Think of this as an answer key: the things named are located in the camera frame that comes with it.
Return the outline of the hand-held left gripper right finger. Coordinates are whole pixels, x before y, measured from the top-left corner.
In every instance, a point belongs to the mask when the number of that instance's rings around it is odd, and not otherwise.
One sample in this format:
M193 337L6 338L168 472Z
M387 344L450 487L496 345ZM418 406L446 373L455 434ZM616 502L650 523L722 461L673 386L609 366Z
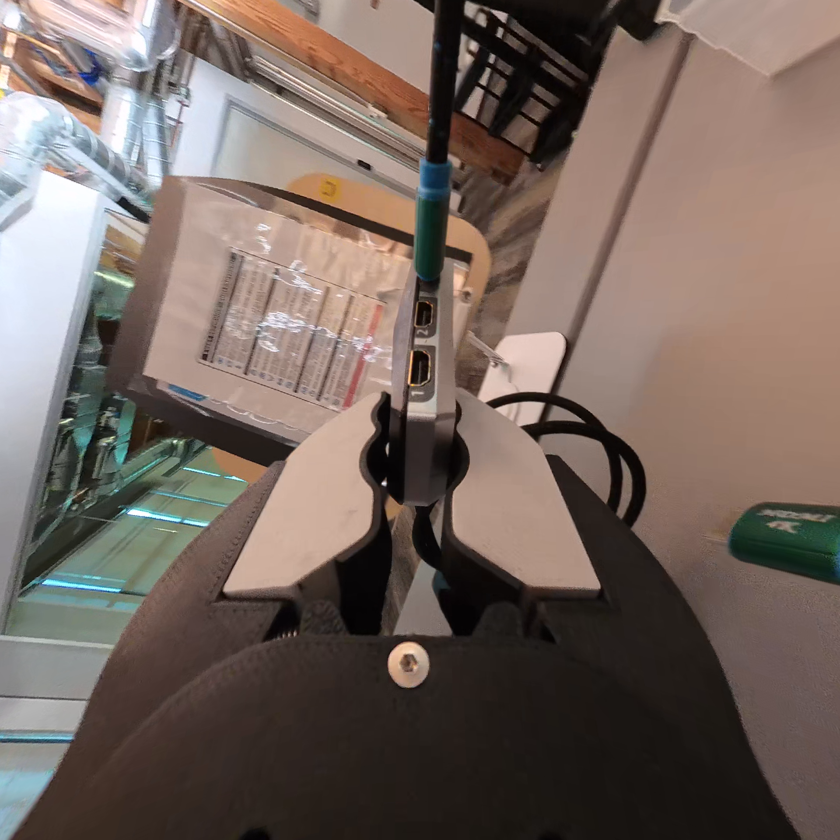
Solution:
M466 470L444 508L444 557L455 575L513 599L594 599L590 556L539 444L478 398L459 392Z

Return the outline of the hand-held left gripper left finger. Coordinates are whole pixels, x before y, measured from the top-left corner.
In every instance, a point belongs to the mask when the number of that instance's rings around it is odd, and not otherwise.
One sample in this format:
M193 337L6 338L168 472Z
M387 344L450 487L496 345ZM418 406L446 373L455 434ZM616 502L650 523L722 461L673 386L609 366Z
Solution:
M382 599L385 392L332 416L281 465L223 587L227 599Z

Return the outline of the grey hdmi switch box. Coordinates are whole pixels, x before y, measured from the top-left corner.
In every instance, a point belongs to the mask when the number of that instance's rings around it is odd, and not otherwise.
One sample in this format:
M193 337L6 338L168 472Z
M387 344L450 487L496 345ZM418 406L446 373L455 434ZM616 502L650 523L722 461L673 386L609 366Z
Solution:
M437 282L413 272L392 339L387 483L401 503L429 506L444 495L456 426L455 264Z

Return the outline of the wooden framed sign board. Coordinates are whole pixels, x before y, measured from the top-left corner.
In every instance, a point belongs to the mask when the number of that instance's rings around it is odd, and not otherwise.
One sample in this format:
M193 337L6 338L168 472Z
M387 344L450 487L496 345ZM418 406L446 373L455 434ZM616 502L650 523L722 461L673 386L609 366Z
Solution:
M413 208L370 187L373 218L248 182L171 176L156 197L108 383L189 437L261 465L385 392L414 265ZM479 250L462 227L456 344Z

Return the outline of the silver insulated pipes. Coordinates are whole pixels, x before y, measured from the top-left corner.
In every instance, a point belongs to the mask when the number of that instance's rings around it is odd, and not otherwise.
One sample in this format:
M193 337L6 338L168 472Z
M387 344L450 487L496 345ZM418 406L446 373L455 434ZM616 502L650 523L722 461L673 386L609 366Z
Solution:
M2 230L30 210L49 166L149 219L171 169L165 70L181 35L173 2L2 2ZM17 48L102 92L99 129L42 94Z

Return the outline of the wooden beam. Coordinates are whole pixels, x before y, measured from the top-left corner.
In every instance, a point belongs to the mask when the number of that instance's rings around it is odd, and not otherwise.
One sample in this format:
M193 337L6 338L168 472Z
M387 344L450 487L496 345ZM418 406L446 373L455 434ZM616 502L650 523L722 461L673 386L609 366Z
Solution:
M300 65L328 85L383 111L400 129L425 139L429 96L280 2L183 2L209 20ZM461 114L452 118L448 151L500 184L510 184L524 153Z

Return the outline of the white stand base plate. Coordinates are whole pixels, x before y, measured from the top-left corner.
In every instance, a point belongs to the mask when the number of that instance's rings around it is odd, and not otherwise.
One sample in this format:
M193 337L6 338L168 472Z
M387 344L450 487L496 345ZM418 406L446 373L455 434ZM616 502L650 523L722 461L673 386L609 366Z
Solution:
M468 339L489 362L477 396L483 403L525 392L551 392L567 351L566 338L559 332L508 335L494 350L472 332Z

